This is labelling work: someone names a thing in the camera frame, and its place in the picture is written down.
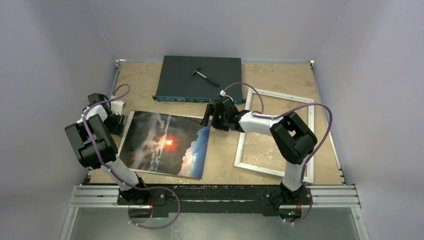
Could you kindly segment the white picture frame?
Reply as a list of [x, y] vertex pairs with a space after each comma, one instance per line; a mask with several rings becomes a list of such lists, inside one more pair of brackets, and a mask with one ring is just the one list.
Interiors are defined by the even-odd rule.
[[[277, 116], [253, 112], [250, 109], [253, 94], [257, 94], [259, 97], [265, 95], [305, 103], [308, 108], [308, 122], [305, 123], [295, 110], [290, 110], [289, 113]], [[287, 183], [295, 188], [297, 187], [298, 178], [302, 178], [302, 181], [306, 184], [312, 184], [314, 182], [314, 157], [311, 153], [314, 151], [314, 144], [317, 143], [317, 137], [314, 133], [314, 102], [311, 98], [250, 88], [247, 93], [244, 116], [239, 123], [242, 132], [237, 145], [234, 166], [274, 176], [287, 177]], [[273, 137], [282, 159], [285, 160], [285, 171], [243, 163], [242, 156], [246, 133], [264, 134]]]

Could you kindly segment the landscape photo print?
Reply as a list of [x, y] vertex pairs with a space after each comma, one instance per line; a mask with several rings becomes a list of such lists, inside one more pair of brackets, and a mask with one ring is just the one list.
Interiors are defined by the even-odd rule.
[[202, 118], [131, 111], [119, 146], [119, 158], [137, 172], [203, 177], [211, 125]]

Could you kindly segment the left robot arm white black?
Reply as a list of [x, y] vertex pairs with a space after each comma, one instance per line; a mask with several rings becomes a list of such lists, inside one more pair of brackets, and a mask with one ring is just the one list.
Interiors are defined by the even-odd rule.
[[81, 118], [64, 128], [71, 148], [84, 168], [99, 169], [119, 186], [125, 200], [138, 205], [149, 199], [147, 185], [118, 156], [118, 148], [112, 134], [123, 132], [122, 117], [112, 111], [111, 99], [104, 94], [88, 96], [89, 105], [83, 109]]

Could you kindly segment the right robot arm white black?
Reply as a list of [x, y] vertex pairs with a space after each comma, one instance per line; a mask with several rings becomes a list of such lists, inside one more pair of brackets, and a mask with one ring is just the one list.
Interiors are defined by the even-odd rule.
[[206, 106], [201, 125], [271, 136], [286, 161], [280, 196], [288, 204], [300, 198], [306, 163], [317, 151], [318, 139], [294, 110], [277, 116], [265, 115], [239, 110], [230, 97], [221, 96]]

